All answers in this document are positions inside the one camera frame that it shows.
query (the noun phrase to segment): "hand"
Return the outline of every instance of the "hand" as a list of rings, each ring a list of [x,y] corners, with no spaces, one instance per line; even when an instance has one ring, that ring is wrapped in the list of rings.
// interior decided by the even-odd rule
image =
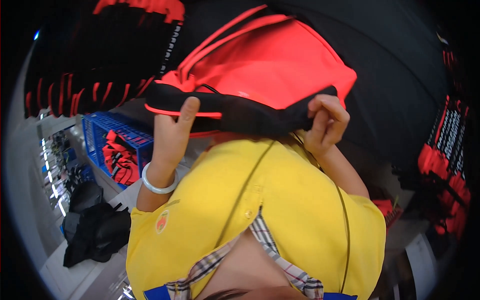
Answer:
[[[350,121],[350,115],[335,96],[316,95],[308,103],[308,117],[313,126],[303,139],[305,149],[313,156],[323,156],[333,145],[340,142]]]
[[[185,155],[190,130],[199,108],[200,100],[196,97],[188,97],[180,109],[180,116],[176,122],[171,116],[155,116],[151,165],[171,172],[177,167]]]

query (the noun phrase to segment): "red item in crate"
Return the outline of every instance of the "red item in crate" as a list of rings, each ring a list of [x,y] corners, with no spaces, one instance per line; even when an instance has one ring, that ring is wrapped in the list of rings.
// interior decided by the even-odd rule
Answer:
[[[385,217],[385,223],[387,227],[387,234],[390,227],[397,221],[403,213],[403,209],[400,206],[395,205],[393,207],[391,199],[372,200],[372,202],[380,209]]]
[[[113,130],[108,132],[107,145],[102,151],[105,165],[115,182],[131,185],[140,178],[135,149]]]

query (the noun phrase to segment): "finger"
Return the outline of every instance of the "finger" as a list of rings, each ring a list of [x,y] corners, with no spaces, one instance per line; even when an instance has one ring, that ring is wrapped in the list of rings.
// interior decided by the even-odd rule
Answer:
[[[322,108],[315,114],[312,129],[309,130],[313,141],[321,143],[324,139],[328,118],[328,112]]]
[[[166,126],[171,126],[175,123],[171,116],[168,115],[156,115],[154,119],[155,123],[155,130],[161,130],[161,128],[165,128]]]
[[[198,113],[199,109],[200,100],[197,97],[188,97],[180,109],[180,116],[177,121],[178,127],[180,127],[181,130],[190,133],[193,121],[195,120],[195,115]]]
[[[322,106],[326,108],[330,115],[339,122],[350,121],[350,115],[340,104],[340,100],[337,97],[322,97],[320,99]]]
[[[315,116],[315,113],[322,107],[323,101],[330,98],[332,98],[332,101],[338,100],[338,98],[335,96],[324,94],[316,95],[312,100],[310,100],[310,102],[308,103],[308,117],[313,118]]]
[[[333,119],[329,120],[323,143],[325,146],[334,145],[342,140],[350,115],[343,109],[340,102],[324,103],[324,108],[329,111]]]

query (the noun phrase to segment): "black bag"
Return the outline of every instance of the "black bag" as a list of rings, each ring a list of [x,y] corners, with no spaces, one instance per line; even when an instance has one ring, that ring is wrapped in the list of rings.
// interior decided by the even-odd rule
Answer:
[[[98,203],[80,213],[73,237],[69,235],[67,239],[63,266],[69,268],[85,259],[107,262],[112,254],[128,243],[130,213],[128,208],[117,211],[120,206],[121,203],[115,207]]]

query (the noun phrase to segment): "black cord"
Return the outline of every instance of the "black cord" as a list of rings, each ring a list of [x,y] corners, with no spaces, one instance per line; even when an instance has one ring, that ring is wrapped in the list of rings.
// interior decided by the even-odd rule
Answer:
[[[336,190],[338,191],[338,195],[340,196],[340,200],[342,201],[343,213],[345,215],[345,223],[347,224],[347,265],[345,266],[345,275],[343,275],[343,284],[342,289],[340,290],[340,293],[343,294],[343,288],[345,287],[345,282],[347,280],[348,263],[350,261],[350,224],[348,223],[347,208],[345,207],[345,201],[343,200],[342,193],[338,185],[335,186]]]
[[[233,208],[232,210],[230,211],[230,215],[228,216],[228,219],[225,223],[225,226],[223,227],[222,229],[222,232],[220,233],[220,236],[218,237],[218,240],[216,241],[216,244],[215,244],[215,247],[214,249],[216,249],[219,245],[220,245],[220,242],[222,241],[222,238],[223,236],[225,235],[225,231],[227,230],[227,227],[228,225],[230,224],[230,221],[233,217],[233,214],[235,212],[235,209],[237,208],[238,204],[240,203],[240,199],[241,197],[243,196],[243,193],[245,192],[245,189],[247,188],[247,185],[248,183],[250,182],[250,179],[252,179],[252,176],[254,174],[254,172],[257,170],[258,168],[258,165],[260,164],[260,162],[263,160],[263,158],[265,157],[265,155],[267,154],[268,150],[270,150],[273,146],[273,144],[275,143],[275,141],[272,141],[271,144],[268,146],[268,148],[262,153],[262,155],[260,156],[260,158],[258,159],[257,163],[255,164],[255,166],[253,167],[253,169],[251,170],[250,174],[248,175],[247,177],[247,180],[245,180],[245,182],[243,183],[243,186],[240,190],[240,193],[239,195],[237,196],[237,199],[235,200],[235,203],[233,205]]]
[[[302,145],[304,145],[303,141],[299,138],[299,136],[295,132],[292,132],[292,133],[297,137],[297,140]],[[343,283],[342,283],[342,288],[340,290],[340,293],[343,294],[343,288],[345,287],[345,282],[347,280],[348,265],[350,262],[350,224],[348,222],[347,208],[345,207],[345,201],[343,200],[342,192],[340,191],[340,188],[338,187],[338,185],[335,184],[335,187],[336,187],[336,190],[338,191],[338,196],[340,196],[340,201],[342,202],[343,214],[345,216],[345,223],[347,224],[347,265],[345,266],[345,274],[343,275]]]

